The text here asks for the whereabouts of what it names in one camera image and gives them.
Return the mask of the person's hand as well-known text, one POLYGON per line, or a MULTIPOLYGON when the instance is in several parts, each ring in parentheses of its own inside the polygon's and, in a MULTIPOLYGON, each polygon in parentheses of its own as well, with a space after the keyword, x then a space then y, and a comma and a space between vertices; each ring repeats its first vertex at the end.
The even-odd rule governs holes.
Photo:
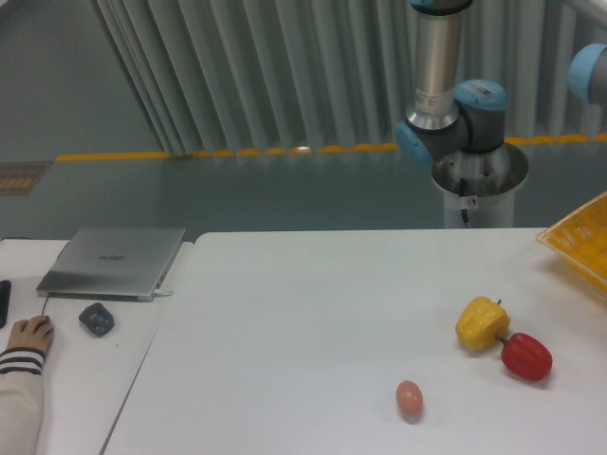
POLYGON ((34 350, 46 355, 54 339, 54 324, 49 316, 18 320, 13 324, 8 350, 34 350))

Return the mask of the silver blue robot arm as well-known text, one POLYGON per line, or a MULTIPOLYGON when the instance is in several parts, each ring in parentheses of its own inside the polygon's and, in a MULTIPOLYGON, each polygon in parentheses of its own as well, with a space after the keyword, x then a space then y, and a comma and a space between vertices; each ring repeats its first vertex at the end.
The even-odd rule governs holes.
POLYGON ((485 136, 564 132, 570 98, 606 105, 603 1, 413 1, 414 91, 395 141, 417 166, 485 136))

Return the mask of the cream sleeve forearm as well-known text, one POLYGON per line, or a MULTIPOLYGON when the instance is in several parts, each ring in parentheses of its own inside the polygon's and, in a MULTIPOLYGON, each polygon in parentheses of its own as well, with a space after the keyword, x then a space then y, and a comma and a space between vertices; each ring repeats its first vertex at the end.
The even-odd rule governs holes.
POLYGON ((44 410, 46 355, 12 348, 1 354, 1 453, 35 454, 44 410))

